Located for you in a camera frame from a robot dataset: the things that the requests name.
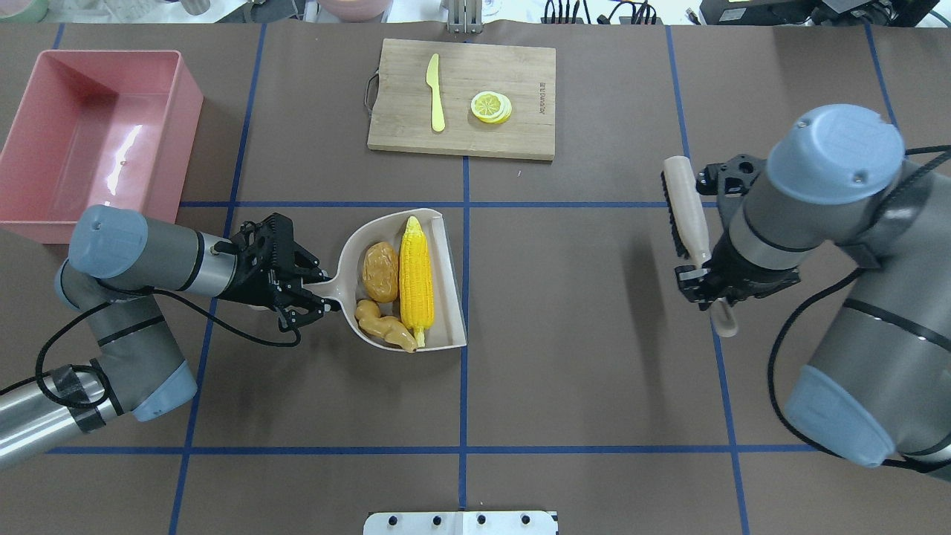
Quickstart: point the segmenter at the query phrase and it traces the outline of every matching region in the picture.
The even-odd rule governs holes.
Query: yellow plastic knife
[[[439,98],[439,54],[433,54],[426,69],[426,85],[433,89],[433,130],[442,132],[446,120],[442,116],[442,99]]]

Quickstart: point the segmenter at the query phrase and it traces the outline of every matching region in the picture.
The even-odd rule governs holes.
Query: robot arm
[[[95,310],[87,322],[102,355],[89,365],[102,376],[65,366],[42,379],[46,392],[30,383],[0,396],[0,469],[127,411],[144,422],[194,396],[195,380],[154,288],[268,307],[282,331],[297,332],[340,309],[302,287],[324,280],[320,261],[294,242],[290,220],[279,214],[244,223],[227,240],[131,210],[90,207],[55,286],[68,306]]]
[[[725,231],[702,268],[677,269],[678,285],[701,309],[767,297],[832,240],[865,271],[786,416],[859,465],[898,452],[951,481],[951,179],[903,152],[877,113],[835,105],[801,117],[764,166],[741,155],[708,167],[697,189],[718,194]]]

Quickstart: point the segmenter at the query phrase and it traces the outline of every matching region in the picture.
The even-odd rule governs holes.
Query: lemon slice
[[[470,109],[483,123],[500,125],[512,116],[512,101],[495,91],[482,91],[473,97]]]
[[[473,97],[470,108],[480,121],[492,121],[501,116],[502,99],[492,91],[482,91]]]
[[[512,116],[512,101],[509,100],[509,97],[501,93],[499,93],[498,96],[500,96],[502,100],[502,110],[498,117],[492,121],[489,121],[489,123],[493,125],[501,125],[502,123],[508,121],[509,117]]]

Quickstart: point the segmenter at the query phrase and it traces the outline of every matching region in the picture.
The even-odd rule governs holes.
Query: pink container
[[[390,7],[393,0],[323,0],[320,7],[343,22],[368,21]]]
[[[176,50],[41,52],[0,152],[0,228],[66,244],[90,205],[173,223],[203,99]]]

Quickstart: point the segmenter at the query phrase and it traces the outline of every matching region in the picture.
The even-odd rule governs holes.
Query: cutting board handle
[[[373,103],[377,103],[377,95],[379,95],[379,69],[375,70],[373,76],[370,76],[370,79],[366,81],[366,90],[363,92],[363,107],[366,108],[366,114],[369,117],[373,117],[373,106],[370,105],[370,88],[373,86],[373,81],[377,81],[377,94],[373,95]]]

